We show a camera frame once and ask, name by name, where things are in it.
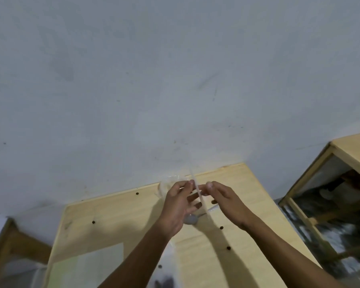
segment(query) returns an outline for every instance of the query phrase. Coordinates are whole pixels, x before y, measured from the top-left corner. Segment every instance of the forearm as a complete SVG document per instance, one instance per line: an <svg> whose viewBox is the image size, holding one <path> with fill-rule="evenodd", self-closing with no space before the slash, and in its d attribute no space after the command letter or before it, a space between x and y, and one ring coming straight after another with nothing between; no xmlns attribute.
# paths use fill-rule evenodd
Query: forearm
<svg viewBox="0 0 360 288"><path fill-rule="evenodd" d="M326 271L293 248L253 213L247 232L288 288L345 288Z"/></svg>
<svg viewBox="0 0 360 288"><path fill-rule="evenodd" d="M145 288L169 240L170 236L156 222L99 288Z"/></svg>

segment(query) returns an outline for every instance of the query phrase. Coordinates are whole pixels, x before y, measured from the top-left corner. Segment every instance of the gray wall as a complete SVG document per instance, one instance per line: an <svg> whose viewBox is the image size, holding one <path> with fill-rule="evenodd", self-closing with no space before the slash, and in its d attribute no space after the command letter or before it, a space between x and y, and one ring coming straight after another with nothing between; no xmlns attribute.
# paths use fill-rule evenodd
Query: gray wall
<svg viewBox="0 0 360 288"><path fill-rule="evenodd" d="M357 132L360 0L0 0L0 215Z"/></svg>

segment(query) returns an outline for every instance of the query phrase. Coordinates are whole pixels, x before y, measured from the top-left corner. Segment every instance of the left hand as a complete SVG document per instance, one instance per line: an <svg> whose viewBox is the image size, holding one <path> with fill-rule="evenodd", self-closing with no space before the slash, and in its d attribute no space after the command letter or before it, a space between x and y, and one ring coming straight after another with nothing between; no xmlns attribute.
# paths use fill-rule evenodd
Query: left hand
<svg viewBox="0 0 360 288"><path fill-rule="evenodd" d="M195 212L202 206L202 203L190 205L190 203L198 198L198 194L192 194L195 189L195 182L180 181L176 182L171 189L169 189L165 197L164 207L157 224L163 229L168 237L173 237L183 227L183 219L186 215Z"/></svg>

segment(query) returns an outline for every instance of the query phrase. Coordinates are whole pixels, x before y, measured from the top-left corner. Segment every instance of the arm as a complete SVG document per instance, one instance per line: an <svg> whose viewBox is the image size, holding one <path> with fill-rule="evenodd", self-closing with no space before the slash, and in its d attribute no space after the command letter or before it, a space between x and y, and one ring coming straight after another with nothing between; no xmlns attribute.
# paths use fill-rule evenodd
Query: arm
<svg viewBox="0 0 360 288"><path fill-rule="evenodd" d="M274 233L230 187L208 182L202 190L231 222L250 234L288 288L346 287Z"/></svg>
<svg viewBox="0 0 360 288"><path fill-rule="evenodd" d="M169 240L183 227L184 216L201 207L201 203L194 206L189 204L198 197L197 193L188 196L194 188L193 180L181 181L173 185L167 193L163 211L158 220L99 288L145 288L147 286Z"/></svg>

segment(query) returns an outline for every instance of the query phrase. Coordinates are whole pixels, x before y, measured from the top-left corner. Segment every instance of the hand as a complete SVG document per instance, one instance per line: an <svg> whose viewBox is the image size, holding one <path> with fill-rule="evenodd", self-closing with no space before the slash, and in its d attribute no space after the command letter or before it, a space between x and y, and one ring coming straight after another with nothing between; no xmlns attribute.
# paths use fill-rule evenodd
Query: hand
<svg viewBox="0 0 360 288"><path fill-rule="evenodd" d="M177 182L169 189L163 210L157 220L157 224L167 236L173 237L178 233L183 227L184 217L202 206L201 202L193 206L190 204L198 198L197 193L189 196L194 189L195 182L193 180Z"/></svg>
<svg viewBox="0 0 360 288"><path fill-rule="evenodd" d="M242 230L248 230L255 215L240 200L232 188L219 182L207 182L200 185L202 195L211 195L213 204L218 203L224 215Z"/></svg>

